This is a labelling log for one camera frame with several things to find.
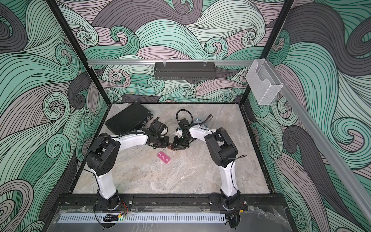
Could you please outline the pink three-compartment pillbox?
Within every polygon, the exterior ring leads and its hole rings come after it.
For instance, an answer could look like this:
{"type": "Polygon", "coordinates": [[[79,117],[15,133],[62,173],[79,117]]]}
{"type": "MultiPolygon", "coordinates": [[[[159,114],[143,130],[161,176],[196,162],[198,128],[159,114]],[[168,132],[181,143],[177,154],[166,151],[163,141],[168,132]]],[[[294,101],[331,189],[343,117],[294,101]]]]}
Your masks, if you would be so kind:
{"type": "Polygon", "coordinates": [[[157,157],[163,161],[164,163],[168,164],[171,160],[171,158],[165,154],[163,151],[160,151],[158,154],[157,154],[157,157]]]}

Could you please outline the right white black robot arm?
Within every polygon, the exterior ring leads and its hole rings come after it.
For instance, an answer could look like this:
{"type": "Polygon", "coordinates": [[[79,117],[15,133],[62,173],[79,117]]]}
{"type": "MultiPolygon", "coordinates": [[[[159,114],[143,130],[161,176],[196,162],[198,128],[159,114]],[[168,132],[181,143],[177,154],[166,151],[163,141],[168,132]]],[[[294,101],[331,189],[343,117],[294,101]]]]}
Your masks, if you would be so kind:
{"type": "Polygon", "coordinates": [[[210,129],[202,125],[194,125],[183,129],[178,128],[170,149],[185,150],[194,140],[206,143],[211,159],[219,167],[222,205],[228,211],[233,210],[241,195],[235,173],[238,154],[236,145],[224,128],[210,129]]]}

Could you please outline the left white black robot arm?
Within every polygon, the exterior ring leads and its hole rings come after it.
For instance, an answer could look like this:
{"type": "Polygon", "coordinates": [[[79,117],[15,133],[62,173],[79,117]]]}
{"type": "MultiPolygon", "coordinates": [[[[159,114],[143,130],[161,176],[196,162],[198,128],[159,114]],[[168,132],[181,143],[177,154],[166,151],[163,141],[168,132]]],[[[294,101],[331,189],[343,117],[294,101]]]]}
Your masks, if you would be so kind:
{"type": "Polygon", "coordinates": [[[103,208],[115,210],[120,202],[112,174],[119,152],[143,145],[148,145],[154,149],[167,148],[170,145],[169,137],[141,130],[129,132],[122,136],[111,136],[102,133],[97,136],[97,139],[88,149],[84,160],[90,171],[95,175],[99,204],[103,208]]]}

